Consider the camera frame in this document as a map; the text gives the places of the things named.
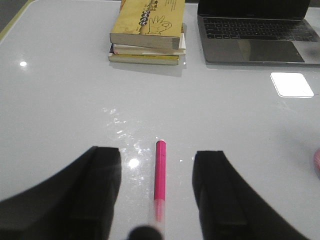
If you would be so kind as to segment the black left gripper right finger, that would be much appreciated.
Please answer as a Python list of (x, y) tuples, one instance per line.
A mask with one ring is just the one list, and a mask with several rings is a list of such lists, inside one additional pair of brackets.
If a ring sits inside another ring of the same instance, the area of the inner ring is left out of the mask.
[(198, 151), (192, 187), (205, 240), (304, 240), (240, 176), (223, 151)]

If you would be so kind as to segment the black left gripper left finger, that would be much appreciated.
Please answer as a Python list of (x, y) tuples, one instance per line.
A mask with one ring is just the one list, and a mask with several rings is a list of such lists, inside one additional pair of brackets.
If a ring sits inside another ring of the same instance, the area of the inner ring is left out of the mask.
[(118, 148), (91, 147), (52, 177), (1, 201), (1, 239), (108, 239), (121, 173)]

